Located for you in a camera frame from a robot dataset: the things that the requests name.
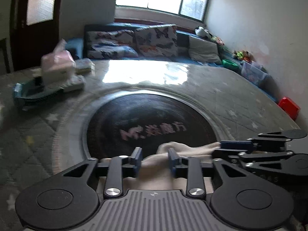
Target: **door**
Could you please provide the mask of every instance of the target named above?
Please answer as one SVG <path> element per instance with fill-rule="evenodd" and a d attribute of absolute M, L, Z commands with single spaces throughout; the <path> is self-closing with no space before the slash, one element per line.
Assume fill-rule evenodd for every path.
<path fill-rule="evenodd" d="M 59 41 L 61 0 L 13 0 L 11 50 L 14 70 L 40 66 Z"/>

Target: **metal screw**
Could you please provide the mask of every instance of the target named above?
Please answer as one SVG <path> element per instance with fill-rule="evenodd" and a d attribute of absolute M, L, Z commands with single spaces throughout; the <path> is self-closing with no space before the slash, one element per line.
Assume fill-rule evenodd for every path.
<path fill-rule="evenodd" d="M 106 194 L 110 196 L 116 196 L 120 194 L 120 190 L 118 188 L 112 187 L 106 190 Z"/>
<path fill-rule="evenodd" d="M 200 188 L 192 188 L 188 191 L 191 195 L 199 196 L 204 194 L 204 190 Z"/>

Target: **sofa armrest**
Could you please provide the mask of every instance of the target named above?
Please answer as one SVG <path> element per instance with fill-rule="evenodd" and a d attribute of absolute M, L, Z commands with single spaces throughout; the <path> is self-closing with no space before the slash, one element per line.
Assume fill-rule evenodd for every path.
<path fill-rule="evenodd" d="M 70 52 L 74 60 L 83 58 L 84 40 L 83 38 L 72 38 L 67 41 L 65 49 Z"/>

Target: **wall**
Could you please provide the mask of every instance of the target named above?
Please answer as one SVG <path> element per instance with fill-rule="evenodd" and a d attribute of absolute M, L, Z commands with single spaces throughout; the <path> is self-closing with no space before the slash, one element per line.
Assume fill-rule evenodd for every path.
<path fill-rule="evenodd" d="M 308 0 L 210 0 L 208 29 L 231 49 L 251 51 L 273 80 L 267 89 L 288 96 L 308 130 Z"/>
<path fill-rule="evenodd" d="M 113 22 L 116 0 L 61 0 L 59 36 L 82 37 L 85 24 Z"/>
<path fill-rule="evenodd" d="M 0 40 L 7 39 L 7 54 L 10 70 L 13 71 L 11 48 L 10 48 L 10 8 L 11 0 L 0 0 Z M 0 74 L 5 73 L 4 63 L 1 62 Z"/>
<path fill-rule="evenodd" d="M 184 28 L 195 29 L 196 27 L 203 26 L 201 22 L 197 22 L 188 18 L 175 16 L 161 11 L 153 11 L 143 8 L 130 8 L 130 7 L 115 7 L 115 18 L 121 19 L 139 19 L 148 21 L 158 21 L 163 23 L 175 23 L 176 25 Z"/>

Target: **green plastic basket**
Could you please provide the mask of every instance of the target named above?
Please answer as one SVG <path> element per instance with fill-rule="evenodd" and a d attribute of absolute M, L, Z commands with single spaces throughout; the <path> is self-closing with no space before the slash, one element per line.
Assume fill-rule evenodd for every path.
<path fill-rule="evenodd" d="M 222 65 L 226 68 L 226 69 L 230 69 L 233 71 L 238 71 L 238 65 L 232 61 L 223 59 L 222 60 Z"/>

